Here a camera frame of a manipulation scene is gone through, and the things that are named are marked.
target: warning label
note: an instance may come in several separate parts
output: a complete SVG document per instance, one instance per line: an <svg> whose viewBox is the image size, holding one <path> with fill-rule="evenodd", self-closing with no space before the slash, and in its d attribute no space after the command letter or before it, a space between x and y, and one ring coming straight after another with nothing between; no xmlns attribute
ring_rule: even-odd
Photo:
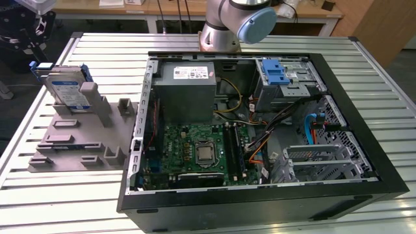
<svg viewBox="0 0 416 234"><path fill-rule="evenodd" d="M208 67L175 67L174 79L208 79Z"/></svg>

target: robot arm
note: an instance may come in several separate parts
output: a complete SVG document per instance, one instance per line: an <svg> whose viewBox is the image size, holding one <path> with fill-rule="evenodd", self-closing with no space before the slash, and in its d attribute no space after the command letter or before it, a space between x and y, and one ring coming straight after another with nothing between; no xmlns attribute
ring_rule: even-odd
<svg viewBox="0 0 416 234"><path fill-rule="evenodd" d="M247 44L262 41L278 20L270 5L271 0L208 0L202 50L235 52L239 40Z"/></svg>

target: gray power supply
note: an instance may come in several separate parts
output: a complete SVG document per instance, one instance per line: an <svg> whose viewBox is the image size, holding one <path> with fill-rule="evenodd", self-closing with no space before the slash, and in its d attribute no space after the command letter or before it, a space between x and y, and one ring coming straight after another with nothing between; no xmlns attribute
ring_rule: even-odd
<svg viewBox="0 0 416 234"><path fill-rule="evenodd" d="M155 78L167 124L211 123L215 99L214 62L167 62Z"/></svg>

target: aluminum extrusion table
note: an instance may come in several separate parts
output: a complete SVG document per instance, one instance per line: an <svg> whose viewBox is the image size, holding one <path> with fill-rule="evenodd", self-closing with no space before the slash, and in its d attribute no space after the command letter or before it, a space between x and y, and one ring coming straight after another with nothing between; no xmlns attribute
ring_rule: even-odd
<svg viewBox="0 0 416 234"><path fill-rule="evenodd" d="M196 35L91 34L71 38L58 64L86 63L108 101L139 101L148 51L198 51ZM322 53L411 191L331 221L204 230L198 233L416 233L416 107L359 42L271 36L244 52ZM28 160L55 110L46 87L0 158L0 232L136 234L116 213L122 171L30 173Z"/></svg>

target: power supply label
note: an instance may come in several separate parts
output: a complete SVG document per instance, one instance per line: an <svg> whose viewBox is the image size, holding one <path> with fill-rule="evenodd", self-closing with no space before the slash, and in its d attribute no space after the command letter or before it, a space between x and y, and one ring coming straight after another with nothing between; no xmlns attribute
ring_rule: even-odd
<svg viewBox="0 0 416 234"><path fill-rule="evenodd" d="M208 67L175 67L174 79L208 79Z"/></svg>
<svg viewBox="0 0 416 234"><path fill-rule="evenodd" d="M75 81L52 81L54 89L60 100L71 109L84 110L91 107L86 96L80 93L79 83Z"/></svg>

